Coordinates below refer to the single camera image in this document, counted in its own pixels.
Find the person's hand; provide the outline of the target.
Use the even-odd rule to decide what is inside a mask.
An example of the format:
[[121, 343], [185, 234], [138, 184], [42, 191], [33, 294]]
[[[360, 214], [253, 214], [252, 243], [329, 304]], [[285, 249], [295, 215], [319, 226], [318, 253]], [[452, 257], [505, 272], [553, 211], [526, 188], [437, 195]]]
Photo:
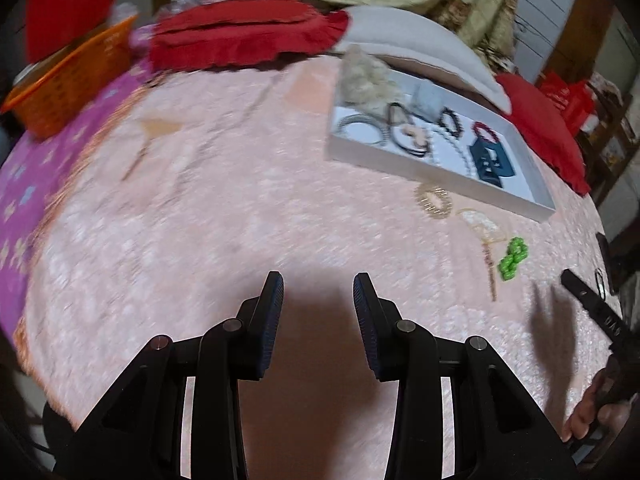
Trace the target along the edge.
[[613, 434], [618, 434], [624, 428], [631, 412], [629, 402], [602, 405], [597, 408], [597, 393], [607, 379], [604, 368], [594, 375], [590, 386], [582, 396], [582, 400], [576, 404], [574, 411], [562, 426], [560, 436], [563, 442], [570, 440], [571, 437], [582, 440], [588, 434], [589, 426], [595, 420]]

